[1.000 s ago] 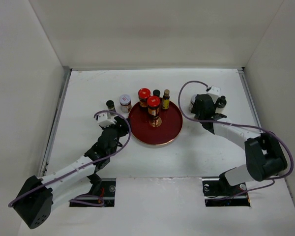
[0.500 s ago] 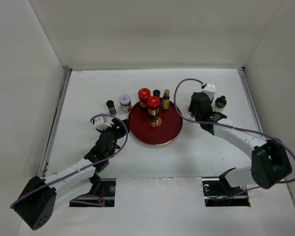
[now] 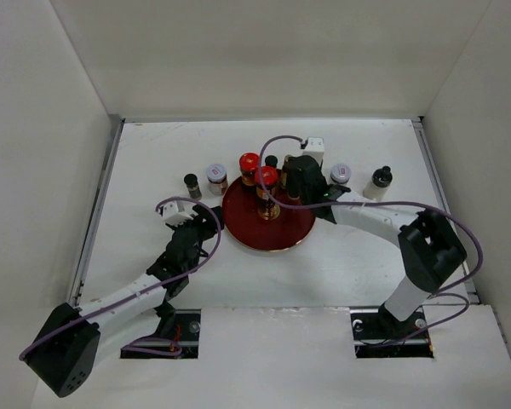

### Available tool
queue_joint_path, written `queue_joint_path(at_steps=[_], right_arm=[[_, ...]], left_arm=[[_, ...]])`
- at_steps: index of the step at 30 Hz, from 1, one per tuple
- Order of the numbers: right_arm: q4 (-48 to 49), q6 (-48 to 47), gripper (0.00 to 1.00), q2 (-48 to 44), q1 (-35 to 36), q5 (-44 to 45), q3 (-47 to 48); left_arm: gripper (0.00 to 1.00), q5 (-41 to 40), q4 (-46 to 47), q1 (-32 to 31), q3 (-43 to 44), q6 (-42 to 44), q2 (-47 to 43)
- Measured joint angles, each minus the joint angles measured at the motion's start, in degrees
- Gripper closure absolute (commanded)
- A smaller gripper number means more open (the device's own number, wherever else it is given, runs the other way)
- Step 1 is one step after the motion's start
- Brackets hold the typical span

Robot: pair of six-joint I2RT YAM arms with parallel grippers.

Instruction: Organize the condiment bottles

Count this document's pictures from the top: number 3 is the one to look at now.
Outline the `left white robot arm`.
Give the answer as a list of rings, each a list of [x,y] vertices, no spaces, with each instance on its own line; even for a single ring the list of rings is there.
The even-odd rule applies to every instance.
[[[189,277],[210,257],[203,244],[220,240],[224,228],[220,206],[195,204],[191,213],[174,205],[161,207],[172,231],[156,261],[132,283],[111,295],[73,307],[55,307],[33,343],[20,355],[60,398],[71,395],[107,354],[132,349],[152,336],[162,340],[174,330],[171,299],[188,285]]]

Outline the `red cap sauce bottle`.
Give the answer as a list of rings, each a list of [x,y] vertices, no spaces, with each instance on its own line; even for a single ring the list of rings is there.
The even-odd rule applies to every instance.
[[[244,153],[238,161],[241,172],[241,181],[246,187],[255,185],[255,173],[259,164],[257,153]]]
[[[264,165],[255,172],[257,212],[260,218],[271,221],[279,216],[279,206],[272,200],[278,184],[278,172]]]

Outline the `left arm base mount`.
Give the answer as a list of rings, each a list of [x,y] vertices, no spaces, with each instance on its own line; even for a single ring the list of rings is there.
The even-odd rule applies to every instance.
[[[176,309],[164,302],[155,309],[159,322],[151,335],[123,348],[123,360],[195,360],[198,358],[202,312]]]

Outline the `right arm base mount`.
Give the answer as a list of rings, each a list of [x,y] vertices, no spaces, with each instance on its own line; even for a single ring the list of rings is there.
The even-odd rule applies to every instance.
[[[406,321],[397,321],[382,308],[351,308],[354,353],[359,359],[433,358],[433,345],[422,307]]]

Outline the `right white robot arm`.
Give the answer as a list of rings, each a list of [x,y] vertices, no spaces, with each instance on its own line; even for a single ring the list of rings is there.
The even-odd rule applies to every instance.
[[[463,264],[467,252],[442,212],[381,206],[350,188],[329,184],[316,160],[303,155],[286,165],[286,189],[315,217],[357,228],[399,248],[405,277],[381,305],[378,327],[397,337],[409,318]]]

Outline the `yellow label oil bottle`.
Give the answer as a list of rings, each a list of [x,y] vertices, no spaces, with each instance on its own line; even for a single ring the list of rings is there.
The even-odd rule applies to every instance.
[[[291,158],[291,156],[289,154],[286,154],[284,156],[284,162],[283,162],[281,170],[280,170],[279,187],[282,190],[286,189],[288,163],[290,162],[290,158]]]

